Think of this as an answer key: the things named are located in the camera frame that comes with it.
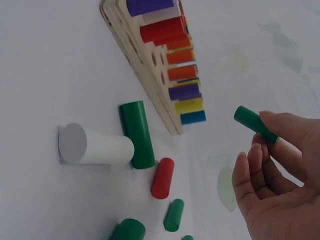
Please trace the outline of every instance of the hand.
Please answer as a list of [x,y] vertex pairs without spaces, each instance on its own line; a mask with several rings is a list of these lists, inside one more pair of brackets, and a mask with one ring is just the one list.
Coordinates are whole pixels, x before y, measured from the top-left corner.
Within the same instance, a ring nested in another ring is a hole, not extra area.
[[[255,135],[246,156],[240,153],[232,184],[253,240],[320,239],[320,119],[261,112],[276,144]],[[284,140],[293,144],[289,146]],[[283,177],[271,156],[304,183]]]

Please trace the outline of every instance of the large green cylinder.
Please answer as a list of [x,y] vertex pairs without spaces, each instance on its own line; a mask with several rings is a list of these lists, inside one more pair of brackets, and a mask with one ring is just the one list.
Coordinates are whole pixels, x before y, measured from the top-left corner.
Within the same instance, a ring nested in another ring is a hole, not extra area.
[[267,127],[261,121],[260,116],[244,106],[239,106],[235,111],[234,120],[251,129],[252,131],[260,133],[267,141],[273,144],[275,144],[278,140],[278,136],[267,129]]
[[109,240],[143,240],[145,235],[146,228],[141,222],[127,218],[116,227]]
[[175,199],[169,206],[163,226],[169,232],[176,232],[179,229],[185,203],[181,199]]
[[124,134],[134,145],[132,165],[135,169],[147,169],[156,164],[143,101],[120,106]]

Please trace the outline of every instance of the wooden peg board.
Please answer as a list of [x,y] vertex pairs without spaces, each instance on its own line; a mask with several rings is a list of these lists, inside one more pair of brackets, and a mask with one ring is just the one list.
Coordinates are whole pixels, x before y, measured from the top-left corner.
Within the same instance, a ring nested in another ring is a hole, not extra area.
[[126,0],[102,0],[100,11],[170,134],[183,134],[180,116],[168,92],[172,83],[167,71],[175,65],[168,64],[167,47],[143,42],[140,35],[140,27],[145,25],[143,18],[131,17]]

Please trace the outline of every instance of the white cylinder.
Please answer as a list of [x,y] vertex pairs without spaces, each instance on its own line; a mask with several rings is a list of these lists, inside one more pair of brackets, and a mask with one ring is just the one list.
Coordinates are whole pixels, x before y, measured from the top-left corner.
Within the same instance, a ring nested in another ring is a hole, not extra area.
[[173,0],[173,6],[157,11],[142,14],[142,19],[145,25],[154,24],[167,19],[173,19],[181,16],[181,10],[178,0]]
[[128,164],[135,152],[128,137],[105,135],[77,123],[59,131],[58,146],[69,164]]

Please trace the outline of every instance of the purple cylinder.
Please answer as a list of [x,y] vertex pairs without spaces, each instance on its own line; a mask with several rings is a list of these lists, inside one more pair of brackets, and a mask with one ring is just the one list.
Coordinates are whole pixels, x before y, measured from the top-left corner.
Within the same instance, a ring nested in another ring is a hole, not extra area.
[[126,7],[132,17],[167,9],[174,6],[175,0],[127,0]]
[[186,100],[201,97],[198,83],[169,88],[171,101]]

